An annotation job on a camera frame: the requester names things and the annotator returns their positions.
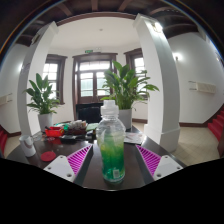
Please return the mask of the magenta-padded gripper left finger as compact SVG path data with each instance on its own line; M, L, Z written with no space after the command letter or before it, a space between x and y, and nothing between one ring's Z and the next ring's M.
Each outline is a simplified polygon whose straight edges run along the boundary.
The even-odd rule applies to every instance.
M44 170L81 186L92 156L93 145L90 144L68 156L59 155Z

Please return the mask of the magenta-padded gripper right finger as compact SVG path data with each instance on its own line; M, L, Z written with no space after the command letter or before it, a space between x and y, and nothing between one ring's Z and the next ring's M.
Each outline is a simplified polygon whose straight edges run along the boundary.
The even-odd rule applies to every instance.
M136 145L136 158L146 184L160 180L183 168L182 163L163 148Z

